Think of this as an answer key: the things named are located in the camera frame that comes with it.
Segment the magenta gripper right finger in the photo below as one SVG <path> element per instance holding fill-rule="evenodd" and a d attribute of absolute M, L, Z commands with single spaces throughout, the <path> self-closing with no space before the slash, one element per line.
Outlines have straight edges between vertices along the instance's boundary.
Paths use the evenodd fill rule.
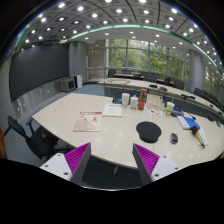
<path fill-rule="evenodd" d="M 133 144 L 132 154 L 143 185 L 148 185 L 179 170 L 178 165 L 169 157 L 159 156 L 138 144 Z"/>

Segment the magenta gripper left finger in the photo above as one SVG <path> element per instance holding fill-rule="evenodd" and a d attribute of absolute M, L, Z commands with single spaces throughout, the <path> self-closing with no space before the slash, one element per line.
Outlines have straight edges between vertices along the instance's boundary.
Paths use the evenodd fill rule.
<path fill-rule="evenodd" d="M 55 154 L 41 166 L 41 169 L 80 185 L 90 155 L 91 144 L 86 143 L 66 154 Z"/>

